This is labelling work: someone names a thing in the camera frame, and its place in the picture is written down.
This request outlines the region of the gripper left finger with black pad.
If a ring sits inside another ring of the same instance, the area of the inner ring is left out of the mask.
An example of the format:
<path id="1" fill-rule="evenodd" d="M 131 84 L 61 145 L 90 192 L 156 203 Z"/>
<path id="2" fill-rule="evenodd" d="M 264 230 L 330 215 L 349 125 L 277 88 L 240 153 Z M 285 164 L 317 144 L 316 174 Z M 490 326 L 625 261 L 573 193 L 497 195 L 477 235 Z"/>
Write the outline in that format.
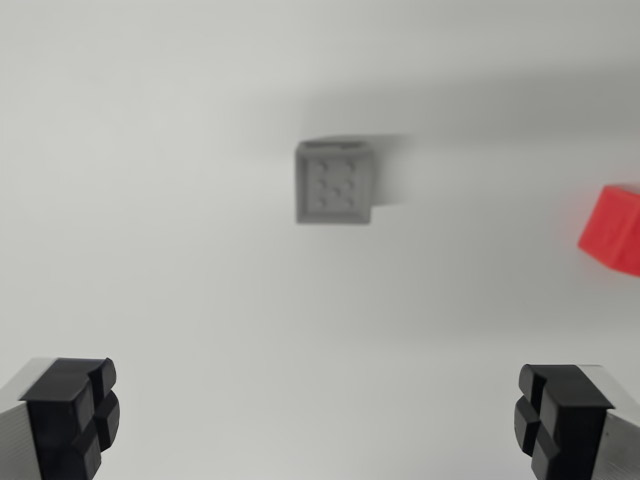
<path id="1" fill-rule="evenodd" d="M 1 477 L 92 479 L 120 422 L 109 358 L 33 358 L 1 387 Z"/>

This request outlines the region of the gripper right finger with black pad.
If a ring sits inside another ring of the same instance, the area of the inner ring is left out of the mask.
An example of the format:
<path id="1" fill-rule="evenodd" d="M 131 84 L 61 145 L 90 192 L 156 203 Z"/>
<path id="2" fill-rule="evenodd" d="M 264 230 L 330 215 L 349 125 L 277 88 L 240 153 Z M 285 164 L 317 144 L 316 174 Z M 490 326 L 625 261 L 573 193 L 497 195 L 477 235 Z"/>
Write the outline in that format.
<path id="1" fill-rule="evenodd" d="M 525 364 L 514 432 L 538 479 L 639 478 L 639 402 L 600 365 Z"/>

